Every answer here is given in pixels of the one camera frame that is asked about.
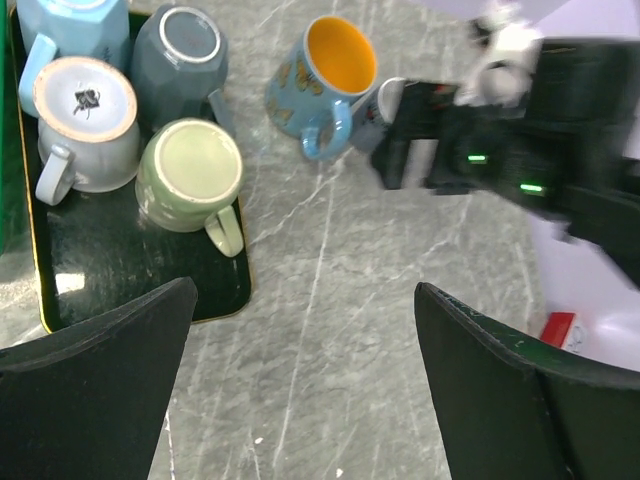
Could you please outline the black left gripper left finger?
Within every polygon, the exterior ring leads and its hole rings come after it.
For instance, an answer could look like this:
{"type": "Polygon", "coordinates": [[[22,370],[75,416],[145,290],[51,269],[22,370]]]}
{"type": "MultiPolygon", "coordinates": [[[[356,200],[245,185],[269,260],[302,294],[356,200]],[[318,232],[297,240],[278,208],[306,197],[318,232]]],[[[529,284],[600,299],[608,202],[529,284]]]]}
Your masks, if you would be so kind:
{"type": "Polygon", "coordinates": [[[177,278],[2,350],[2,478],[147,478],[196,301],[177,278]]]}

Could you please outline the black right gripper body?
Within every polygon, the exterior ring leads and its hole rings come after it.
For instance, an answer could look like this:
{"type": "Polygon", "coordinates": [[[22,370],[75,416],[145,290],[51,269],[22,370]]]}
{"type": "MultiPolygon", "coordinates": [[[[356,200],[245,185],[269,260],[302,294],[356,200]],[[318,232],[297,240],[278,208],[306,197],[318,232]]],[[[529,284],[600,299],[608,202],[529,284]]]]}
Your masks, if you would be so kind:
{"type": "Polygon", "coordinates": [[[524,115],[526,90],[507,98],[482,87],[477,105],[454,103],[459,87],[416,80],[401,83],[390,126],[370,154],[370,164],[386,190],[403,187],[411,150],[434,141],[421,186],[438,195],[463,195],[476,189],[521,195],[526,180],[517,166],[523,146],[506,123],[524,115]]]}

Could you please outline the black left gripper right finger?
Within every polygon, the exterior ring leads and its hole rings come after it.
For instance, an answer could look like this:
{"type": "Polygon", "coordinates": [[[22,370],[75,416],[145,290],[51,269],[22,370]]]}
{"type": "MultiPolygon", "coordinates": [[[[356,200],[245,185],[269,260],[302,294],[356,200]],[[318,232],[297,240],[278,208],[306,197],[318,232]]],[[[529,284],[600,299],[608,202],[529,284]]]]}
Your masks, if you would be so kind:
{"type": "Polygon", "coordinates": [[[555,348],[430,283],[417,336],[454,479],[636,479],[639,374],[555,348]]]}

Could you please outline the lavender blue small mug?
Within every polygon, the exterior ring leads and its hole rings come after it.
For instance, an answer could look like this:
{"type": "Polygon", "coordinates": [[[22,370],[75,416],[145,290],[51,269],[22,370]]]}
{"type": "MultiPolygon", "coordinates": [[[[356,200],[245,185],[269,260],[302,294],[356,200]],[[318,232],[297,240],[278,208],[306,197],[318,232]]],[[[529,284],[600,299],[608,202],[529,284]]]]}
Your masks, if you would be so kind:
{"type": "Polygon", "coordinates": [[[372,153],[395,119],[406,79],[392,77],[369,93],[352,111],[351,145],[363,154],[372,153]]]}

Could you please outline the blue butterfly mug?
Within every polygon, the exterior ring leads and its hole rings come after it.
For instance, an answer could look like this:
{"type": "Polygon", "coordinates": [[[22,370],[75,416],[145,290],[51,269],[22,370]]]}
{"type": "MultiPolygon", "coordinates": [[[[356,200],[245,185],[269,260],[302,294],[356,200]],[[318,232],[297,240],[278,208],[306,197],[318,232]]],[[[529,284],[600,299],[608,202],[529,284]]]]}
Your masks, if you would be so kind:
{"type": "Polygon", "coordinates": [[[319,17],[269,81],[267,115],[300,141],[306,158],[334,157],[349,142],[352,105],[369,93],[376,76],[376,53],[368,37],[342,17],[319,17]]]}

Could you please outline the light green mug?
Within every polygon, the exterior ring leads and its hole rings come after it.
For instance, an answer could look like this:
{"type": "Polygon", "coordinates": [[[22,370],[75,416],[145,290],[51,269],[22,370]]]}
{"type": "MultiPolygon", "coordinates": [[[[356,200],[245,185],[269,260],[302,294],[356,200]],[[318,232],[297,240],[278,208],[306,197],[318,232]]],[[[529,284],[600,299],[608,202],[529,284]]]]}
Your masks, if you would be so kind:
{"type": "Polygon", "coordinates": [[[135,195],[156,225],[177,233],[203,230],[226,257],[245,246],[233,209],[244,166],[233,138],[196,118],[172,121],[149,140],[141,157],[135,195]]]}

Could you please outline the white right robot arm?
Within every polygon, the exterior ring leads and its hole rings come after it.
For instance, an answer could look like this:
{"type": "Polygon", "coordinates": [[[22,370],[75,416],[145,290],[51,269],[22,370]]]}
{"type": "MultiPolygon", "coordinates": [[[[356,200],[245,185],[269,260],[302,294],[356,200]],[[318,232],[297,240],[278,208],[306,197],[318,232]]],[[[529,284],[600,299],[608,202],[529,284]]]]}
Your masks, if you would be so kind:
{"type": "Polygon", "coordinates": [[[437,145],[422,184],[490,191],[528,211],[548,320],[542,339],[639,366],[639,43],[549,37],[485,47],[468,84],[407,81],[370,157],[401,187],[411,145],[437,145]]]}

